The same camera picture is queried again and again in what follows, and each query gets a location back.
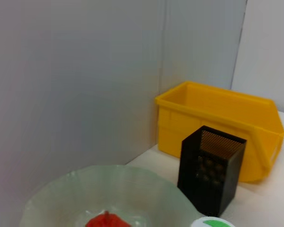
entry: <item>yellow plastic bin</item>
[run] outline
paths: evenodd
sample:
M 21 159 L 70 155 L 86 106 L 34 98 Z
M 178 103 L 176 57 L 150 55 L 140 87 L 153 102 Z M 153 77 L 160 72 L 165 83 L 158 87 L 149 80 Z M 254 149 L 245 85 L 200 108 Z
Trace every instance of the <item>yellow plastic bin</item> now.
M 180 157 L 182 140 L 206 125 L 247 140 L 240 181 L 268 176 L 284 139 L 272 100 L 185 82 L 158 96 L 156 103 L 159 150 Z

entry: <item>white table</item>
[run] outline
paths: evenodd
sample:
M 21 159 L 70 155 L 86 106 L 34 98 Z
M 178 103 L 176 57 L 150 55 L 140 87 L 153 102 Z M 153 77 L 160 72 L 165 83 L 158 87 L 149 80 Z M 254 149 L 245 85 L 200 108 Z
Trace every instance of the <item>white table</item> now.
M 284 113 L 279 113 L 284 125 Z M 179 159 L 157 146 L 131 161 L 177 184 Z M 222 218 L 236 227 L 284 227 L 284 143 L 270 176 L 259 183 L 239 183 L 235 199 Z

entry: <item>black mesh container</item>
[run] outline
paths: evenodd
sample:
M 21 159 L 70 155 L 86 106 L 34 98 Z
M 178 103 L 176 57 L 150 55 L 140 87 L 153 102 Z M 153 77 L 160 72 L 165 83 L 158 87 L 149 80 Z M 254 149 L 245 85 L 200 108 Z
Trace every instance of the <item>black mesh container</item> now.
M 234 198 L 245 145 L 207 126 L 182 142 L 177 186 L 199 212 L 219 217 Z

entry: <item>red fruit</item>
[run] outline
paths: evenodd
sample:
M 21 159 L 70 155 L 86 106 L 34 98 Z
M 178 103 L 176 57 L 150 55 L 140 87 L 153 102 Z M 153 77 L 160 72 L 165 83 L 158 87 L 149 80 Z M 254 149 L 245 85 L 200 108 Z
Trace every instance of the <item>red fruit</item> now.
M 122 221 L 116 214 L 105 211 L 104 214 L 91 219 L 85 227 L 130 227 L 130 225 Z

